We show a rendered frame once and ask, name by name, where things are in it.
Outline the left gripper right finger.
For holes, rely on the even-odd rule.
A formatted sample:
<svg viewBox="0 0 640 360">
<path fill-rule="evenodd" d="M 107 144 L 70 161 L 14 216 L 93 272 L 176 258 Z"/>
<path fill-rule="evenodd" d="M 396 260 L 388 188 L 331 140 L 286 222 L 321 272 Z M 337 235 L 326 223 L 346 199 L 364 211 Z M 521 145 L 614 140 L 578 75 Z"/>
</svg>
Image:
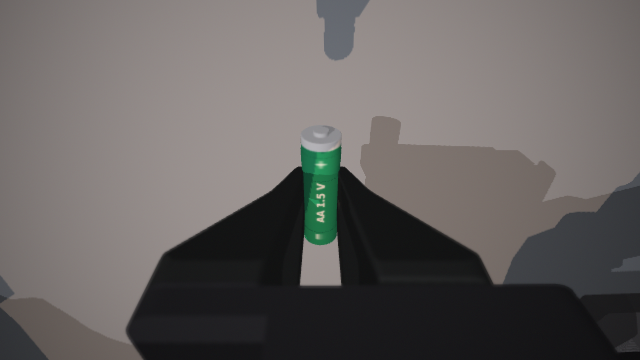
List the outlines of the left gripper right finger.
<svg viewBox="0 0 640 360">
<path fill-rule="evenodd" d="M 476 252 L 373 193 L 343 166 L 337 238 L 341 285 L 359 285 L 359 268 L 360 285 L 493 284 Z"/>
</svg>

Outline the green aa battery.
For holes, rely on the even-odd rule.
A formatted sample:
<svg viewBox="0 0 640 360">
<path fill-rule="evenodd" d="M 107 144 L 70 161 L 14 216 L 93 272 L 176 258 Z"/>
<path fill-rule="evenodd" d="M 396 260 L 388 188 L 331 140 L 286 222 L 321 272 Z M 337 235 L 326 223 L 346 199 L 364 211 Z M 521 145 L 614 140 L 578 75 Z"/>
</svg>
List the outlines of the green aa battery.
<svg viewBox="0 0 640 360">
<path fill-rule="evenodd" d="M 337 236 L 341 139 L 341 132 L 327 125 L 310 126 L 301 132 L 304 236 L 315 245 L 329 244 Z"/>
</svg>

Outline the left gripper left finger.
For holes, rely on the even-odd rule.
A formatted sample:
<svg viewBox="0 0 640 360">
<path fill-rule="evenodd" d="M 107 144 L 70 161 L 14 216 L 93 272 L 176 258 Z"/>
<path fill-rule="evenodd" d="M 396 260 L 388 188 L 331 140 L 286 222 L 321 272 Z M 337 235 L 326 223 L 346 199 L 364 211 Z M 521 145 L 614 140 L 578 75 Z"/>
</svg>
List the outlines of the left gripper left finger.
<svg viewBox="0 0 640 360">
<path fill-rule="evenodd" d="M 165 252 L 146 289 L 168 281 L 300 286 L 304 225 L 303 171 L 296 167 L 267 194 Z"/>
</svg>

